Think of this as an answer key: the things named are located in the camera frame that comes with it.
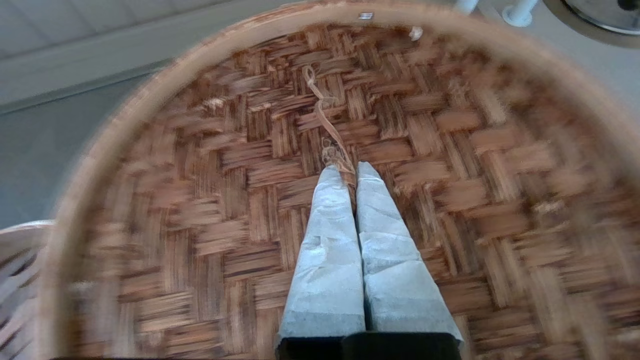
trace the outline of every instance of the wicker weave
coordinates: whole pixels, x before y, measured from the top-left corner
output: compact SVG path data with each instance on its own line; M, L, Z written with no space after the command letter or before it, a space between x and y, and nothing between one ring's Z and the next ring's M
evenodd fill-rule
M424 29L318 25L172 99L95 196L75 352L274 357L328 137L380 172L466 359L632 359L636 194L552 82Z

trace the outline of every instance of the brown woven surface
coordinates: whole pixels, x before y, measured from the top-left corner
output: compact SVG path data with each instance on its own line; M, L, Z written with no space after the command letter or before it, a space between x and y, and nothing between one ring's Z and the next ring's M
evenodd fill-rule
M552 83L425 29L315 26L171 100L95 197L77 354L265 358L328 134L385 179L464 359L632 359L635 193Z

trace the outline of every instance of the basket rim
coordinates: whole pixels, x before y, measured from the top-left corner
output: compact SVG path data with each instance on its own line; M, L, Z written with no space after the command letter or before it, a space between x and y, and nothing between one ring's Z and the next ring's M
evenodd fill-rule
M464 35L498 56L527 64L533 73L545 73L557 82L561 94L593 114L603 137L628 165L629 175L640 179L640 155L633 151L633 146L640 143L640 129L630 113L609 97L599 81L539 40L502 24L469 18L453 9L406 0L320 0L281 6L231 25L192 47L134 91L87 143L56 204L52 217L56 223L47 233L38 257L40 266L47 269L38 282L35 318L38 359L67 354L65 313L69 301L64 289L80 248L84 214L100 181L116 166L118 155L149 115L195 79L203 68L228 58L236 50L290 33L319 22L318 19L365 25L366 21L357 19L360 12L373 12L371 24L375 25L431 26Z

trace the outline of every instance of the white pipe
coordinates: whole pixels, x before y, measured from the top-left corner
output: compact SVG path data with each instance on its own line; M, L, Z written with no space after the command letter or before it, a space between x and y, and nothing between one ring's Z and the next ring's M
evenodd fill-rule
M465 15L469 15L476 9L478 0L458 0L456 2L456 9Z
M518 28L524 28L531 24L531 10L538 0L520 0L516 5L509 5L502 11L504 21Z

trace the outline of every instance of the gray floor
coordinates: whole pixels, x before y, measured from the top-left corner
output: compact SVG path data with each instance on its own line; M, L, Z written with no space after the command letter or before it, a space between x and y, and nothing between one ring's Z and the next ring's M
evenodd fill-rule
M0 229L49 218L84 144L144 78L0 116Z

